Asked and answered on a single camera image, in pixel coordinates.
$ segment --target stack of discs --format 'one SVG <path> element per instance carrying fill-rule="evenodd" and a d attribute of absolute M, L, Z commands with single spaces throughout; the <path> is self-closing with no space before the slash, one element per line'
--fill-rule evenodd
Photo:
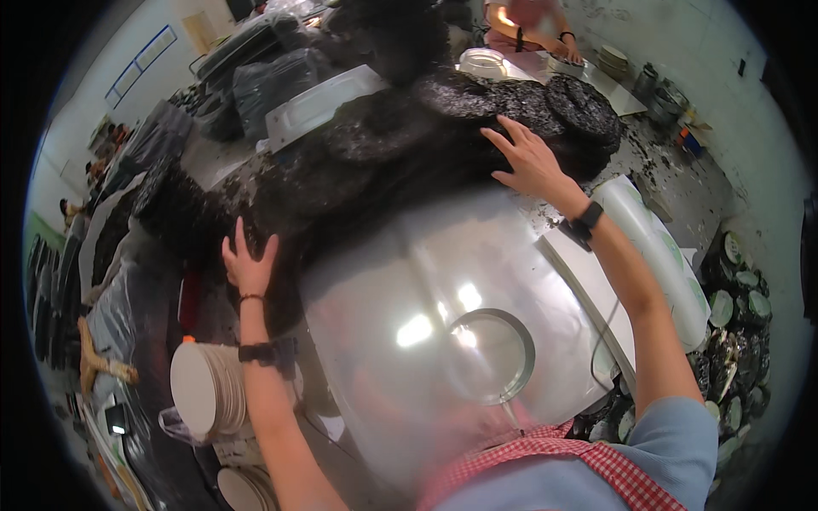
<path fill-rule="evenodd" d="M 247 422 L 238 353 L 222 344 L 182 343 L 173 354 L 173 404 L 194 436 L 237 433 Z"/>
<path fill-rule="evenodd" d="M 270 477 L 257 467 L 222 468 L 218 490 L 235 511 L 276 511 Z"/>
<path fill-rule="evenodd" d="M 599 68 L 614 80 L 621 80 L 627 72 L 627 57 L 614 47 L 603 44 L 600 49 Z"/>

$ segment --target smartwatch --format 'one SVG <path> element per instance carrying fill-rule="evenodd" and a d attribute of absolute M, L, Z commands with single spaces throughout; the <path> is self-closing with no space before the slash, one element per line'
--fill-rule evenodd
<path fill-rule="evenodd" d="M 285 380 L 295 377 L 295 356 L 298 354 L 298 339 L 280 338 L 266 343 L 239 346 L 239 362 L 258 361 L 262 367 L 274 365 Z"/>
<path fill-rule="evenodd" d="M 560 229 L 568 237 L 570 237 L 576 244 L 583 247 L 586 252 L 591 251 L 588 246 L 588 240 L 591 239 L 591 229 L 596 227 L 596 223 L 600 220 L 602 215 L 602 206 L 596 201 L 591 201 L 591 205 L 585 210 L 585 213 L 575 218 L 572 222 L 564 219 L 560 222 Z"/>

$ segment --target clear plastic jar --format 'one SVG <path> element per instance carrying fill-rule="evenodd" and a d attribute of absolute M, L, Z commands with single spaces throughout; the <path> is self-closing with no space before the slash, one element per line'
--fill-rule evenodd
<path fill-rule="evenodd" d="M 488 48 L 469 48 L 460 58 L 460 71 L 496 81 L 508 78 L 503 54 Z"/>

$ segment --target blue shirt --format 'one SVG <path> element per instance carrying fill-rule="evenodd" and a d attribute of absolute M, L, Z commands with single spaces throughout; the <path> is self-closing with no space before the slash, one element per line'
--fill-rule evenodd
<path fill-rule="evenodd" d="M 645 471 L 687 509 L 704 509 L 716 472 L 718 427 L 688 397 L 654 401 L 614 449 Z M 527 456 L 480 473 L 436 511 L 628 509 L 625 501 L 576 456 Z"/>

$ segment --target red gingham apron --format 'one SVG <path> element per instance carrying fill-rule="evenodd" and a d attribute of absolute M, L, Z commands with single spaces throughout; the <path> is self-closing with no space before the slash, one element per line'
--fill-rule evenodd
<path fill-rule="evenodd" d="M 431 480 L 419 511 L 429 511 L 472 477 L 495 465 L 531 455 L 576 455 L 588 468 L 598 473 L 634 510 L 684 509 L 673 495 L 667 493 L 641 468 L 603 442 L 588 443 L 566 440 L 573 419 L 560 426 L 540 426 L 525 433 L 525 437 L 493 449 L 467 455 L 444 467 L 441 477 Z"/>

